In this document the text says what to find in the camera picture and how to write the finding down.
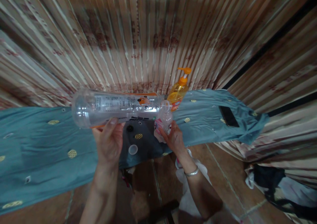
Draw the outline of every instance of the bangle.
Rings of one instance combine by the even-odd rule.
[[[196,169],[194,172],[191,172],[191,173],[189,173],[189,174],[186,174],[185,171],[184,171],[184,174],[185,174],[187,177],[189,177],[189,176],[194,176],[194,175],[198,174],[199,168],[198,168],[198,166],[196,166],[196,167],[197,167],[197,169]]]

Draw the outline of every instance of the dark blue fabric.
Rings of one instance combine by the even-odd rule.
[[[231,108],[239,128],[228,127],[221,121],[220,105]],[[250,144],[269,120],[267,114],[254,114],[226,90],[189,91],[173,115],[183,131],[186,146],[234,139]],[[51,120],[59,123],[50,125]],[[171,152],[166,144],[160,144],[153,136],[153,121],[141,123],[133,121],[125,125],[132,125],[134,130],[124,132],[121,169]],[[97,165],[95,141],[91,130],[79,129],[75,125],[69,107],[24,107],[0,111],[0,128],[0,157],[5,156],[0,162],[0,214],[40,202],[92,180]],[[136,139],[136,134],[143,137]],[[138,146],[136,155],[128,153],[131,144]],[[77,156],[70,159],[67,153],[72,149],[76,150]],[[31,181],[25,183],[28,176]],[[21,205],[6,205],[16,201]]]

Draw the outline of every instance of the clear plastic bottle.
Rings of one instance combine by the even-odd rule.
[[[173,121],[173,114],[171,112],[172,105],[169,103],[169,101],[166,101],[166,106],[164,106],[164,113],[161,113],[159,118],[155,120],[154,123],[154,136],[157,138],[159,142],[164,142],[164,138],[161,135],[161,132],[159,131],[158,128],[162,128],[166,134],[168,135],[171,131],[171,124]]]
[[[73,97],[72,114],[81,128],[101,127],[112,117],[119,123],[155,120],[170,110],[169,102],[157,93],[120,94],[80,89]]]

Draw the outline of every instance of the tiled floor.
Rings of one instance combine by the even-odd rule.
[[[269,204],[257,188],[251,190],[246,186],[242,161],[215,144],[196,145],[190,147],[190,150],[193,157],[207,167],[209,178],[220,197],[244,223],[293,223]],[[182,184],[175,175],[175,158],[174,154],[170,154],[136,166],[132,176],[134,196],[131,203],[137,221],[172,200],[180,201]],[[86,184],[41,203],[2,215],[0,223],[76,224],[84,209],[89,188],[90,184]],[[174,212],[175,223],[178,223],[177,215],[178,212]]]

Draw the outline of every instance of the orange soap dispenser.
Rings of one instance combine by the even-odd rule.
[[[187,76],[189,73],[191,73],[191,68],[178,68],[179,70],[183,70],[185,75],[179,79],[175,85],[173,85],[167,100],[172,104],[171,111],[177,110],[178,106],[180,105],[181,101],[183,100],[184,96],[186,95],[186,92],[188,91],[187,86]]]

